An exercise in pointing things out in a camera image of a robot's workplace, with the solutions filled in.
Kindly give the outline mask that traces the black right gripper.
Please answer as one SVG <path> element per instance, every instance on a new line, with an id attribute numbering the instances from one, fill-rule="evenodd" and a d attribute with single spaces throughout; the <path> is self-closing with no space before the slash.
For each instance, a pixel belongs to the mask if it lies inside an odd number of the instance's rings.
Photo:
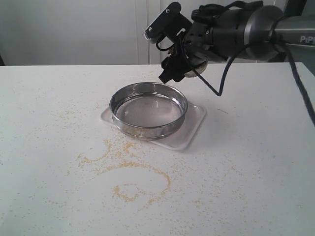
<path id="1" fill-rule="evenodd" d="M 169 81 L 180 82 L 186 76 L 189 72 L 187 59 L 209 61 L 212 53 L 210 45 L 205 42 L 208 32 L 207 27 L 200 23 L 193 23 L 188 32 L 184 32 L 184 29 L 180 31 L 176 43 L 168 49 L 168 56 L 161 62 L 163 71 L 159 79 L 164 84 Z"/>

